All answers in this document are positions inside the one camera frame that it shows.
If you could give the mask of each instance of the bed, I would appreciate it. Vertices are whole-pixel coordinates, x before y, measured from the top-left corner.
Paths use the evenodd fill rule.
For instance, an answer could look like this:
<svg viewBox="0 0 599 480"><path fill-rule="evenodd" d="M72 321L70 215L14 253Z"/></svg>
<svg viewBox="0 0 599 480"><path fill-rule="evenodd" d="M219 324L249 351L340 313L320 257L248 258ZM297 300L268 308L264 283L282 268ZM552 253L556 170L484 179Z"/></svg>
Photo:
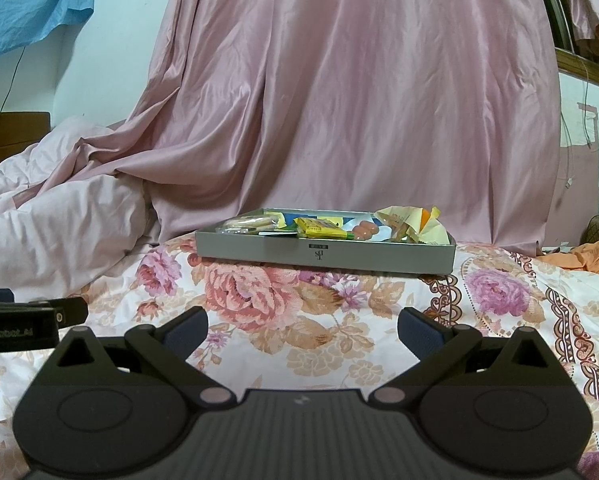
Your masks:
<svg viewBox="0 0 599 480"><path fill-rule="evenodd" d="M599 276L569 272L486 245L460 245L450 276L417 278L216 262L196 254L194 234L140 246L80 295L97 335L160 325L194 305L210 330L190 364L241 396L247 388L361 388L417 359L396 318L414 306L445 325L507 336L537 328L586 399L594 433L580 467L599 479ZM0 354L0 480L26 465L10 421L50 351Z"/></svg>

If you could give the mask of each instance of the orange cloth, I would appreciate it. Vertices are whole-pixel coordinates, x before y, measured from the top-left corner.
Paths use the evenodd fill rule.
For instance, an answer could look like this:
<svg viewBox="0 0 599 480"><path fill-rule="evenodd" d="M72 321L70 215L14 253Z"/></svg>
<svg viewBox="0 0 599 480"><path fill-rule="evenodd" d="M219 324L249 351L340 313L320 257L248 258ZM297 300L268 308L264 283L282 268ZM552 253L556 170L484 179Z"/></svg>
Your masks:
<svg viewBox="0 0 599 480"><path fill-rule="evenodd" d="M546 254L537 258L568 270L588 270L599 274L599 242L580 245L569 253Z"/></svg>

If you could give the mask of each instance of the snack wrapper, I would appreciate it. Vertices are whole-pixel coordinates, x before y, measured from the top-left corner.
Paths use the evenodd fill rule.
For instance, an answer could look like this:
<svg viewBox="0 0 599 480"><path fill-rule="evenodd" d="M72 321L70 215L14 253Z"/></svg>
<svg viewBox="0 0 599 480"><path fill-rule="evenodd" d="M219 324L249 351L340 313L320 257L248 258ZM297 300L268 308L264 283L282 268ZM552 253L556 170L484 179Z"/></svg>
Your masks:
<svg viewBox="0 0 599 480"><path fill-rule="evenodd" d="M217 228L222 234L257 234L260 231L270 231L278 227L278 220L271 215L245 215L226 220Z"/></svg>
<svg viewBox="0 0 599 480"><path fill-rule="evenodd" d="M332 238L335 240L353 240L355 237L329 220L315 218L295 218L297 232L306 238Z"/></svg>
<svg viewBox="0 0 599 480"><path fill-rule="evenodd" d="M416 243L448 245L449 234L439 222L439 209L428 212L421 207L390 206L375 213L384 225L391 228L391 240L399 242L405 237Z"/></svg>
<svg viewBox="0 0 599 480"><path fill-rule="evenodd" d="M277 229L284 229L286 227L286 218L284 217L284 213L280 213L279 211L264 211L265 216L271 216L275 218L275 224Z"/></svg>

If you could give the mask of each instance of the purple flower pattern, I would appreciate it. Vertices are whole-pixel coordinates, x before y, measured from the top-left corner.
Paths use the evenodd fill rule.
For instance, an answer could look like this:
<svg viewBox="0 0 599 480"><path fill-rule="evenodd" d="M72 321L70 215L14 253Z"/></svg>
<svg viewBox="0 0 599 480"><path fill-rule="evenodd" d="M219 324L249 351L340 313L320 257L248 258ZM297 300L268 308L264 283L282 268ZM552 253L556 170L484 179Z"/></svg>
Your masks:
<svg viewBox="0 0 599 480"><path fill-rule="evenodd" d="M310 285L332 288L344 300L342 312L359 311L369 302L368 292L360 290L359 276L353 274L302 270L299 273L299 281Z"/></svg>
<svg viewBox="0 0 599 480"><path fill-rule="evenodd" d="M226 346L228 342L228 334L225 332L213 332L209 333L206 338L206 343L208 343L209 347L220 349Z"/></svg>
<svg viewBox="0 0 599 480"><path fill-rule="evenodd" d="M519 317L529 307L530 287L507 272L479 269L468 274L466 285L482 313Z"/></svg>

